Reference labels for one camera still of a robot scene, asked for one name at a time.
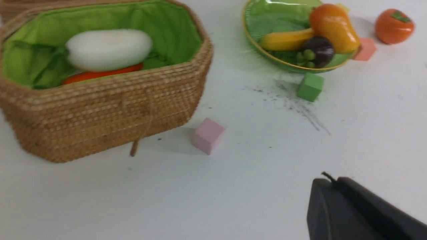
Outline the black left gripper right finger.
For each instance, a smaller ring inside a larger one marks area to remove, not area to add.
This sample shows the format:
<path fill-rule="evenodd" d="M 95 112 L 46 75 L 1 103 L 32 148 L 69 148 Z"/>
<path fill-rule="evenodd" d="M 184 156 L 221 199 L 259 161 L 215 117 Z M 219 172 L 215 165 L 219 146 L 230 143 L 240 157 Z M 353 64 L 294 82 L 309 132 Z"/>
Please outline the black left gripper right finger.
<path fill-rule="evenodd" d="M 426 224 L 393 206 L 348 177 L 334 179 L 322 172 L 385 240 L 425 240 Z"/>

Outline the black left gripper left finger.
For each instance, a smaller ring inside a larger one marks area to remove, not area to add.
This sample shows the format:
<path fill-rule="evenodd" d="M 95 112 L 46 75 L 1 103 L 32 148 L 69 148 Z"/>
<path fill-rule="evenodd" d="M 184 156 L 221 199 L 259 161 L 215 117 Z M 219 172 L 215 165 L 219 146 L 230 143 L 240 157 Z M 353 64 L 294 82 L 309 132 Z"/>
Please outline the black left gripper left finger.
<path fill-rule="evenodd" d="M 382 240 L 327 179 L 314 179 L 307 214 L 311 240 Z"/>

